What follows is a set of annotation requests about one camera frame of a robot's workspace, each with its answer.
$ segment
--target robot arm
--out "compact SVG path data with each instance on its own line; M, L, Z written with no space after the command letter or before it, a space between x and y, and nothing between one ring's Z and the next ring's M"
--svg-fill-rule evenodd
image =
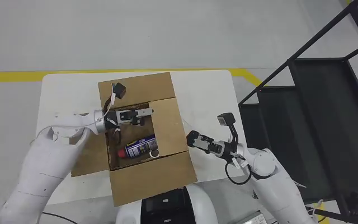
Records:
M268 149L247 148L238 143L232 113L221 114L218 120L221 125L230 128L233 135L230 143L216 142L193 130L187 135L187 145L206 153L213 153L216 157L226 160L228 164L232 163L238 169L243 169L258 200L279 224L314 224L305 208L300 191L274 154Z
M85 128L79 141L53 141L53 130L44 130L32 143L22 164L18 184L0 211L0 223L37 223L56 187L69 174L91 130Z
M151 108L114 110L115 97L122 98L125 87L113 85L112 95L104 110L88 114L55 114L53 122L42 129L32 142L22 164L18 184L0 211L0 223L38 223L56 187L69 174L91 132L100 134L120 124L143 125L142 117L151 115ZM63 139L79 138L76 144Z

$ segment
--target spray can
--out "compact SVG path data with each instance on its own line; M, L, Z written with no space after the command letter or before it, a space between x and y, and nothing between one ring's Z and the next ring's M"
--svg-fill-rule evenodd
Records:
M135 158L144 153L158 149L156 136L153 134L146 138L131 142L118 151L120 158Z

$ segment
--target yellow floor line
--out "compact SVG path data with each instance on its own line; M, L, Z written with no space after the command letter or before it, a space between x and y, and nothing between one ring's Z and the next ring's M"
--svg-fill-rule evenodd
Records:
M324 210L324 202L321 204L321 206L318 207L318 209L320 210ZM324 216L317 216L318 220L323 219ZM320 222L319 224L329 224L329 219L325 218L322 222Z
M242 68L221 68L221 69L204 69L204 68L187 68L187 69L121 69L121 70L64 70L64 71L26 71L26 72L0 72L0 82L36 82L41 81L47 74L61 73L107 73L107 72L153 72L153 71L203 71L203 70L229 70L234 77L243 77L258 86L261 83L247 69Z

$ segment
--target gray floor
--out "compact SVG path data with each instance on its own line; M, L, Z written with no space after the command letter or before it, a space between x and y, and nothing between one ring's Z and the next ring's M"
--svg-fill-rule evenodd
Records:
M342 10L339 0L0 1L0 71L131 68L251 68L267 77ZM358 47L347 18L306 57ZM358 71L358 61L351 61ZM289 85L284 71L274 84ZM252 85L234 79L238 100ZM35 135L41 82L0 83L0 204L16 184ZM262 207L227 179L199 184L220 223ZM335 205L326 208L336 209ZM79 223L111 223L110 197L50 205ZM66 223L43 216L40 223Z

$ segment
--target open cardboard box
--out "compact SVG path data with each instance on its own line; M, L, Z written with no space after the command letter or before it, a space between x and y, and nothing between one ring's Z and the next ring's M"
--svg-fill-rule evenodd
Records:
M114 206L196 182L170 73L100 82L102 107L111 95L111 84L117 82L126 87L126 94L123 99L116 99L111 109L150 107L154 113L145 118L142 127L122 125L119 146L114 144L112 130L106 135L92 135L71 172L72 176L109 170ZM151 134L156 135L159 158L153 159L149 155L118 158L117 151L125 144Z

